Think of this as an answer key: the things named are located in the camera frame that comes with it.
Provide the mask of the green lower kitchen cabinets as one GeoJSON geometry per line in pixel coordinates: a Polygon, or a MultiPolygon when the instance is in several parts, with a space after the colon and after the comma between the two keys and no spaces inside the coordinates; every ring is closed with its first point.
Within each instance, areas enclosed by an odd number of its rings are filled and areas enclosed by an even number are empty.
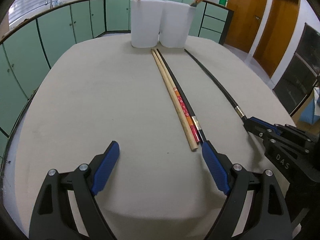
{"type": "Polygon", "coordinates": [[[131,29],[131,0],[83,0],[25,21],[1,39],[1,151],[27,102],[73,45],[131,29]]]}

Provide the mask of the blue cloth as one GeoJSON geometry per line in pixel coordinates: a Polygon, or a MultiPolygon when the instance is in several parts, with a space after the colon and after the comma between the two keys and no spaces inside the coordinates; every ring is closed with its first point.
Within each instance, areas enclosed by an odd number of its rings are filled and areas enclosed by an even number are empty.
{"type": "Polygon", "coordinates": [[[299,121],[314,125],[319,120],[319,87],[313,89],[313,97],[309,104],[302,111],[299,121]]]}

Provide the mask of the black chopstick silver band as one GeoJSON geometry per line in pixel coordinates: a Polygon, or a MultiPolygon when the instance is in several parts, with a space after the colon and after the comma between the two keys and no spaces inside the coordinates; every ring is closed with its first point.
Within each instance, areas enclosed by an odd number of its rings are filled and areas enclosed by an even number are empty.
{"type": "Polygon", "coordinates": [[[240,117],[243,123],[247,120],[247,116],[242,111],[238,103],[233,99],[231,94],[223,87],[223,85],[218,81],[218,79],[188,50],[184,49],[184,51],[196,62],[196,64],[202,69],[202,71],[215,83],[215,85],[218,87],[218,89],[223,93],[225,98],[228,100],[228,102],[231,104],[231,106],[236,111],[237,115],[240,117]]]}

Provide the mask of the black glass cabinet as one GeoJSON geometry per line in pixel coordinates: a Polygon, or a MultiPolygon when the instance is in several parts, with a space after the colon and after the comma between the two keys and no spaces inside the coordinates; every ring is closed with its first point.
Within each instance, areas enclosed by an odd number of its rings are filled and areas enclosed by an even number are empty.
{"type": "Polygon", "coordinates": [[[306,23],[298,47],[273,92],[292,116],[309,97],[318,78],[319,32],[306,23]]]}

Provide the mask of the red orange bamboo chopstick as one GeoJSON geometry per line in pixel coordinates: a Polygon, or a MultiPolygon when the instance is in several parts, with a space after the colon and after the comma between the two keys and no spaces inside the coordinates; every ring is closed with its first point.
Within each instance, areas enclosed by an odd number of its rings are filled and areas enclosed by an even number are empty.
{"type": "Polygon", "coordinates": [[[188,125],[191,129],[191,132],[194,136],[194,139],[196,141],[197,144],[199,144],[201,142],[200,140],[200,136],[199,136],[199,133],[197,131],[197,128],[190,116],[190,112],[189,112],[189,108],[186,106],[186,103],[185,103],[185,100],[184,100],[184,93],[180,87],[180,84],[178,83],[178,81],[176,80],[176,77],[174,76],[172,70],[170,69],[168,63],[166,62],[166,60],[164,59],[163,55],[161,54],[161,52],[159,51],[159,49],[156,49],[156,54],[157,56],[160,57],[160,61],[161,63],[164,65],[164,68],[165,68],[165,71],[166,71],[166,74],[168,75],[168,79],[169,81],[171,82],[171,85],[175,91],[175,94],[177,96],[177,99],[180,103],[180,106],[183,110],[183,113],[187,119],[187,122],[188,122],[188,125]]]}

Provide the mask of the plain wooden chopstick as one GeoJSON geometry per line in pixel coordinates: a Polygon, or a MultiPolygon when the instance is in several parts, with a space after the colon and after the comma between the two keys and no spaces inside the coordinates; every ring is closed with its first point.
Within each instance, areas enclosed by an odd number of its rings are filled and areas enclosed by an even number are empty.
{"type": "Polygon", "coordinates": [[[185,136],[187,138],[187,141],[188,141],[188,144],[189,144],[189,147],[191,149],[192,152],[195,152],[197,149],[198,149],[198,145],[194,139],[194,136],[192,134],[192,131],[190,129],[190,126],[187,122],[187,119],[185,117],[185,114],[182,110],[182,107],[180,106],[180,103],[178,101],[178,98],[174,92],[174,89],[169,81],[169,78],[165,72],[165,69],[163,67],[163,65],[161,64],[158,56],[156,55],[156,51],[154,49],[151,49],[151,53],[153,55],[153,58],[155,59],[155,62],[157,64],[157,67],[159,69],[159,72],[162,76],[162,79],[165,83],[165,86],[167,88],[167,91],[169,92],[169,95],[170,95],[170,98],[172,100],[172,103],[174,104],[174,107],[176,109],[176,112],[178,114],[178,117],[179,117],[179,120],[181,122],[181,125],[182,125],[182,128],[184,130],[184,133],[185,133],[185,136]]]}

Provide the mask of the white double utensil holder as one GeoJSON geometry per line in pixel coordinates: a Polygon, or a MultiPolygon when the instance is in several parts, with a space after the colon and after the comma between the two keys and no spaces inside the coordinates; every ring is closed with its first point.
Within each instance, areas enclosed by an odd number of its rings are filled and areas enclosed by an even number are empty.
{"type": "Polygon", "coordinates": [[[132,0],[131,45],[184,48],[196,8],[167,0],[132,0]]]}

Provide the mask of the brown wooden door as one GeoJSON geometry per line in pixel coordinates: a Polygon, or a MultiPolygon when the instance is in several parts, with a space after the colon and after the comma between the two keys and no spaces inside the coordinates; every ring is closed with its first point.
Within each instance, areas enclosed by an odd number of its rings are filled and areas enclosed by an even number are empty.
{"type": "Polygon", "coordinates": [[[225,43],[248,53],[263,18],[267,0],[228,0],[234,14],[225,43]]]}
{"type": "Polygon", "coordinates": [[[299,14],[300,0],[272,0],[271,10],[254,52],[254,59],[271,77],[291,41],[299,14]]]}

